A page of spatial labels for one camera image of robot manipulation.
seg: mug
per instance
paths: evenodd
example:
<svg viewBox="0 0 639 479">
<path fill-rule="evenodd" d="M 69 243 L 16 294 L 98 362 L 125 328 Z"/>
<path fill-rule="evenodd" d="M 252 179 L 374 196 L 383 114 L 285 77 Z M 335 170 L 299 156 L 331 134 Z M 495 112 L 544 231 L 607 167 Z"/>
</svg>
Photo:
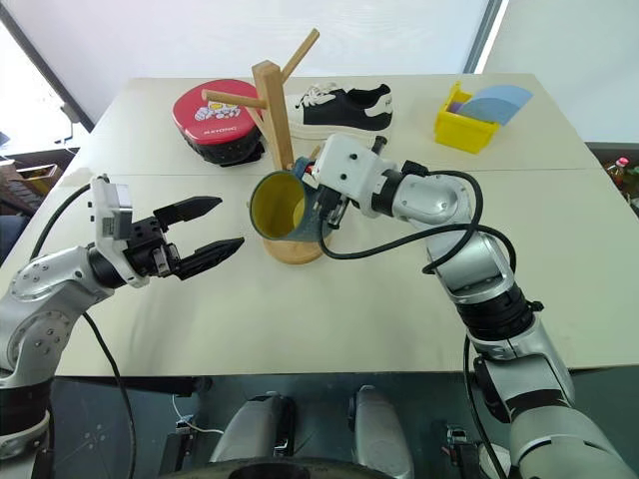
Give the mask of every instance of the mug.
<svg viewBox="0 0 639 479">
<path fill-rule="evenodd" d="M 249 210 L 253 228 L 267 240 L 317 241 L 320 213 L 314 205 L 318 190 L 301 179 L 307 159 L 298 159 L 290 172 L 266 175 L 251 195 Z M 330 229 L 323 227 L 326 237 Z"/>
</svg>

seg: table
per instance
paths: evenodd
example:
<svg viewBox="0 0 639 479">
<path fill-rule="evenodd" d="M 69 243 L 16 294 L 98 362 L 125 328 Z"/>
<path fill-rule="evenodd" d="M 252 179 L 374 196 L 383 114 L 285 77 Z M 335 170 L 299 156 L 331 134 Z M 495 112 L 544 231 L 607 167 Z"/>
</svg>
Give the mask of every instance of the table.
<svg viewBox="0 0 639 479">
<path fill-rule="evenodd" d="M 461 76 L 471 91 L 512 83 L 532 89 L 535 98 L 513 120 L 512 131 L 509 125 L 476 157 L 434 144 L 431 123 L 416 119 L 420 106 L 424 115 L 434 112 L 435 92 L 443 99 L 458 77 L 383 79 L 396 92 L 398 111 L 384 156 L 399 162 L 420 157 L 434 168 L 473 171 L 484 191 L 482 222 L 513 240 L 518 283 L 529 299 L 546 305 L 544 324 L 569 367 L 639 363 L 633 272 L 639 258 L 623 247 L 639 240 L 639 222 L 532 76 Z M 308 82 L 292 80 L 292 85 Z M 381 81 L 348 80 L 358 86 Z M 91 175 L 107 171 L 113 182 L 129 185 L 137 219 L 188 196 L 224 199 L 206 217 L 171 227 L 168 239 L 182 255 L 213 240 L 247 240 L 206 273 L 184 282 L 153 278 L 142 289 L 123 287 L 91 309 L 123 375 L 459 370 L 463 324 L 437 280 L 420 273 L 426 263 L 423 244 L 357 261 L 322 257 L 303 266 L 281 264 L 266 254 L 251 227 L 247 200 L 271 170 L 270 160 L 231 169 L 206 164 L 170 123 L 171 102 L 162 99 L 199 82 L 135 80 L 124 90 L 0 269 L 0 288 L 28 257 L 57 205 Z M 409 85 L 414 116 L 401 108 L 410 97 L 401 87 Z M 151 115 L 142 128 L 132 120 L 147 107 L 157 111 L 153 98 L 166 103 L 165 114 Z M 127 133 L 125 125 L 134 126 Z M 420 130 L 426 132 L 423 138 L 410 144 L 406 131 Z M 144 131 L 159 133 L 151 142 Z M 542 147 L 529 137 L 552 143 Z M 294 146 L 298 154 L 309 147 Z M 91 241 L 88 214 L 84 201 L 73 205 L 45 250 Z M 368 220 L 351 210 L 331 246 L 358 250 L 410 232 L 393 219 Z M 81 320 L 58 374 L 111 375 Z"/>
</svg>

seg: white sole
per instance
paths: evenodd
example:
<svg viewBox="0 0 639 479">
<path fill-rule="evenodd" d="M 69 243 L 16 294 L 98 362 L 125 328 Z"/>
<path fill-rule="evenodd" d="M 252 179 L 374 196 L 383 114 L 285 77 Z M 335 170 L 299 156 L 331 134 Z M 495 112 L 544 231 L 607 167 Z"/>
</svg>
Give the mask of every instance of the white sole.
<svg viewBox="0 0 639 479">
<path fill-rule="evenodd" d="M 381 135 L 389 139 L 388 135 L 390 133 L 390 126 L 383 130 L 371 131 L 338 125 L 301 125 L 294 122 L 289 122 L 289 129 L 291 130 L 291 136 L 299 140 L 326 140 L 333 133 L 343 133 L 355 137 L 370 146 L 374 143 L 375 137 Z"/>
</svg>

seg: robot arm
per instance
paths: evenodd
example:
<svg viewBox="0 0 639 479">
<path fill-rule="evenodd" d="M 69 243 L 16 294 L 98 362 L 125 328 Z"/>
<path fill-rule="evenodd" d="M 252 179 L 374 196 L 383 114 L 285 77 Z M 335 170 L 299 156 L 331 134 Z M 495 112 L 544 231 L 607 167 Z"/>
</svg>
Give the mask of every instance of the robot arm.
<svg viewBox="0 0 639 479">
<path fill-rule="evenodd" d="M 333 135 L 316 161 L 319 208 L 338 228 L 353 203 L 369 218 L 409 222 L 418 230 L 468 224 L 464 185 L 430 175 L 407 162 L 401 170 L 345 136 Z M 431 260 L 452 249 L 464 231 L 428 237 Z M 475 373 L 491 413 L 510 422 L 511 462 L 522 477 L 634 478 L 601 430 L 572 408 L 570 374 L 526 300 L 496 239 L 475 232 L 463 249 L 435 274 L 455 304 L 479 356 Z"/>
<path fill-rule="evenodd" d="M 216 241 L 180 258 L 164 236 L 169 225 L 205 215 L 222 200 L 194 197 L 133 223 L 126 186 L 98 178 L 91 190 L 96 242 L 31 260 L 0 298 L 0 461 L 8 460 L 3 470 L 11 458 L 29 457 L 45 443 L 50 383 L 80 315 L 126 283 L 141 287 L 149 276 L 172 274 L 186 279 L 214 267 L 244 242 Z"/>
</svg>

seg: shoelace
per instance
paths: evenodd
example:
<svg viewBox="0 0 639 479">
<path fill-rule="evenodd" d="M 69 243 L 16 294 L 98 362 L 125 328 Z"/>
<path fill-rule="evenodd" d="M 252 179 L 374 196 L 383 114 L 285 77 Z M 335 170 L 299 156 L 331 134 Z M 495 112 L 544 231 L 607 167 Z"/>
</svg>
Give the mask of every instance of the shoelace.
<svg viewBox="0 0 639 479">
<path fill-rule="evenodd" d="M 333 90 L 338 90 L 338 89 L 339 89 L 339 85 L 335 82 L 312 84 L 307 90 L 307 92 L 302 95 L 302 97 L 296 104 L 296 108 L 299 108 L 300 105 L 304 105 L 305 107 L 316 105 L 321 97 L 327 95 Z"/>
</svg>

